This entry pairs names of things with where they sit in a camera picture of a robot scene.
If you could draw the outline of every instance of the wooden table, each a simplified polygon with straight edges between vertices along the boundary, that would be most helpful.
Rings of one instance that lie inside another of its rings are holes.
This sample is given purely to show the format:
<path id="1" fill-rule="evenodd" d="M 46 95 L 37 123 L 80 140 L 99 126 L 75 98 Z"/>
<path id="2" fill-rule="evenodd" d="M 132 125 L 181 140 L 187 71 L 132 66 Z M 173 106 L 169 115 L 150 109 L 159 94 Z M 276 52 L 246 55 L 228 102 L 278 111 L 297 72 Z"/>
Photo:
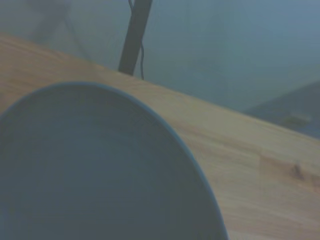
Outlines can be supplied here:
<path id="1" fill-rule="evenodd" d="M 0 34 L 0 111 L 63 81 L 113 86 L 165 118 L 200 163 L 230 239 L 320 239 L 320 141 Z"/>

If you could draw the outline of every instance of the black pole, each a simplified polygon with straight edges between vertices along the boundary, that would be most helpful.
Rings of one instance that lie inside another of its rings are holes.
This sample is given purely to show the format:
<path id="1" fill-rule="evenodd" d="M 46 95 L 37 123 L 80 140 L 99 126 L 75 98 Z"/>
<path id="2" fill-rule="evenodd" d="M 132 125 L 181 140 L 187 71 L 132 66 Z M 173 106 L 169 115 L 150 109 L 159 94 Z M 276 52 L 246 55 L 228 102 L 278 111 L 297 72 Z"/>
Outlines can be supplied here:
<path id="1" fill-rule="evenodd" d="M 153 0 L 135 0 L 119 64 L 119 71 L 133 75 Z"/>

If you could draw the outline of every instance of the wood grain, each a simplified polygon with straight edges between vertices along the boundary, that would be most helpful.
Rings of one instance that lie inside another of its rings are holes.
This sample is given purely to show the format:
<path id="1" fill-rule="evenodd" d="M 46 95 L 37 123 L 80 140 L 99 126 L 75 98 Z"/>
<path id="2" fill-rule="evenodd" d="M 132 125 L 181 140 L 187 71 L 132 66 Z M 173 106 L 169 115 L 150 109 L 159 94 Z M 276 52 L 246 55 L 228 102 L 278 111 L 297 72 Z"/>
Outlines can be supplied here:
<path id="1" fill-rule="evenodd" d="M 320 141 L 0 34 L 0 111 L 64 81 L 121 89 L 167 120 L 200 163 L 232 240 L 320 239 Z"/>

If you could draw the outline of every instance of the plate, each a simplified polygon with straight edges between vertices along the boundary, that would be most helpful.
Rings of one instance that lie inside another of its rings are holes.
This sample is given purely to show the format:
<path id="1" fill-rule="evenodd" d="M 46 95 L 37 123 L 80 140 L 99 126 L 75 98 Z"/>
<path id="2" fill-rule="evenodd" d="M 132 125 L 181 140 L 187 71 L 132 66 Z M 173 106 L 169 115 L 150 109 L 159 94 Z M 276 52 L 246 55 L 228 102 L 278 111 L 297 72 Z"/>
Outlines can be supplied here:
<path id="1" fill-rule="evenodd" d="M 227 240 L 189 149 L 112 87 L 54 84 L 0 118 L 1 239 Z"/>

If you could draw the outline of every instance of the wood knot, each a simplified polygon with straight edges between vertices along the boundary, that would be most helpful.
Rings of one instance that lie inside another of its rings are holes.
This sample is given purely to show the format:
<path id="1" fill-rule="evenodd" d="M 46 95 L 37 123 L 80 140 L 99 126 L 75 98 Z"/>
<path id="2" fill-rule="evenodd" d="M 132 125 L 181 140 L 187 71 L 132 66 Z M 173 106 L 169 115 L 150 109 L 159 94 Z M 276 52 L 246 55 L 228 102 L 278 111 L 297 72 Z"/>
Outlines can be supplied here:
<path id="1" fill-rule="evenodd" d="M 301 181 L 305 180 L 304 175 L 301 172 L 301 167 L 298 164 L 295 164 L 292 169 L 293 177 Z"/>

